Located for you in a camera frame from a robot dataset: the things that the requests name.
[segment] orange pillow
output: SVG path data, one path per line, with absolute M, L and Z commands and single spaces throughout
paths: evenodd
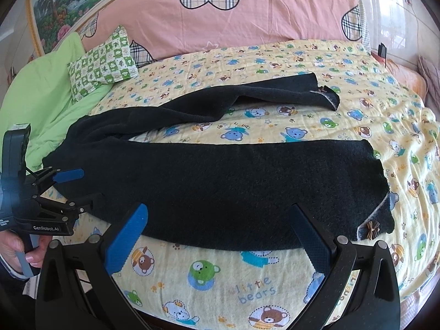
M 379 57 L 376 53 L 371 52 L 371 55 L 383 66 L 385 66 L 385 59 Z M 416 71 L 395 63 L 392 59 L 387 58 L 386 68 L 393 75 L 397 81 L 408 89 L 412 89 L 417 93 L 423 101 L 426 98 L 426 81 Z

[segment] metal screw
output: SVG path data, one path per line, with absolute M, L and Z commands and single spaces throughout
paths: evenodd
M 383 240 L 378 241 L 378 246 L 380 248 L 382 248 L 382 249 L 387 249 L 388 248 L 388 244 L 386 244 L 386 242 L 383 241 Z
M 89 243 L 98 243 L 101 239 L 100 235 L 91 235 L 88 239 Z
M 59 244 L 59 240 L 58 239 L 54 239 L 53 241 L 51 241 L 50 243 L 49 243 L 49 248 L 56 248 L 56 247 L 58 247 L 58 244 Z
M 348 238 L 345 236 L 338 236 L 336 238 L 336 240 L 340 243 L 340 244 L 347 244 L 348 243 Z

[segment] green and white pillow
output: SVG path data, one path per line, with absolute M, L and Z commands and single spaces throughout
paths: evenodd
M 79 101 L 103 84 L 111 84 L 139 75 L 130 55 L 127 31 L 119 26 L 99 46 L 69 63 L 72 97 Z

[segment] yellow bed sheet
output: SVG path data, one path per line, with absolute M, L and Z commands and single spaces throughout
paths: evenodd
M 158 106 L 209 86 L 314 72 L 319 85 L 339 93 L 336 112 L 306 105 L 240 104 L 218 122 L 177 125 L 134 140 L 235 144 L 367 139 L 389 181 L 395 230 L 361 243 L 388 243 L 402 300 L 435 273 L 440 254 L 439 124 L 421 98 L 401 87 L 361 44 L 301 40 L 222 48 L 169 58 L 139 72 L 138 78 L 115 84 L 91 114 Z M 51 197 L 61 197 L 53 192 Z M 64 242 L 84 241 L 107 227 L 81 215 L 75 235 Z M 207 272 L 191 276 L 201 267 Z M 329 321 L 341 316 L 356 276 L 354 272 Z M 227 252 L 142 236 L 114 278 L 134 307 L 159 318 L 199 329 L 271 329 L 287 327 L 323 277 L 302 249 Z M 274 322 L 261 320 L 269 315 Z

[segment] light green fabric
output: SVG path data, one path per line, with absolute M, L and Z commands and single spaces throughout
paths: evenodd
M 139 75 L 130 54 L 127 31 L 119 26 L 104 43 L 69 63 L 72 98 L 79 101 L 103 84 Z
M 41 159 L 63 141 L 69 126 L 88 114 L 112 87 L 102 86 L 92 98 L 73 105 L 67 64 L 84 54 L 80 36 L 70 34 L 57 51 L 23 67 L 5 95 L 0 109 L 0 146 L 10 126 L 30 123 L 26 153 L 30 169 L 37 170 Z

